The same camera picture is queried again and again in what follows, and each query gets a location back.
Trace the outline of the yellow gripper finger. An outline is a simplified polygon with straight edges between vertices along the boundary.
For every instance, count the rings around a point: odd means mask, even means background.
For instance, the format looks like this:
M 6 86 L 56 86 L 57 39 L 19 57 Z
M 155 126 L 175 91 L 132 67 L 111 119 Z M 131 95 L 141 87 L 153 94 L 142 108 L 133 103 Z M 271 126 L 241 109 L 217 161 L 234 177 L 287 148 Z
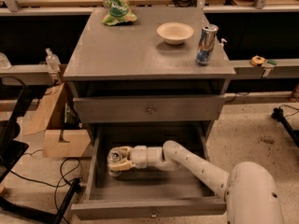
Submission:
M 128 160 L 124 160 L 124 161 L 117 162 L 117 163 L 111 163 L 108 166 L 109 170 L 113 171 L 113 172 L 127 171 L 127 170 L 130 170 L 133 167 L 134 166 L 132 165 L 132 163 Z
M 109 152 L 109 158 L 112 161 L 120 161 L 130 155 L 130 147 L 114 147 Z

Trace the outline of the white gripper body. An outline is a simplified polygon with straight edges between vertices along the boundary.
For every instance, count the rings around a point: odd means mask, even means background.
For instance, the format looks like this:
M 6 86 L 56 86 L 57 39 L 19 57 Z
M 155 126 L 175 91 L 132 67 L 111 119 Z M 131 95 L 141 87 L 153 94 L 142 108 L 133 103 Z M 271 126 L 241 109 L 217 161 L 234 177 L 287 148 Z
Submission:
M 130 150 L 130 163 L 134 168 L 143 169 L 147 167 L 147 152 L 146 146 L 136 146 Z

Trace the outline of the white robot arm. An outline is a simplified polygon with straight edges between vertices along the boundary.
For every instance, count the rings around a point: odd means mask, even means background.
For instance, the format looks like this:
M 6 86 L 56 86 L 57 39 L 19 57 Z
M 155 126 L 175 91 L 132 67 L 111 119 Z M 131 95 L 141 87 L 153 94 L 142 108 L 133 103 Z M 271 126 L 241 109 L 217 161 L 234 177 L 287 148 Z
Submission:
M 284 224 L 275 179 L 258 163 L 243 161 L 226 172 L 173 140 L 160 147 L 114 147 L 107 155 L 112 175 L 132 168 L 175 171 L 181 166 L 225 201 L 227 224 Z

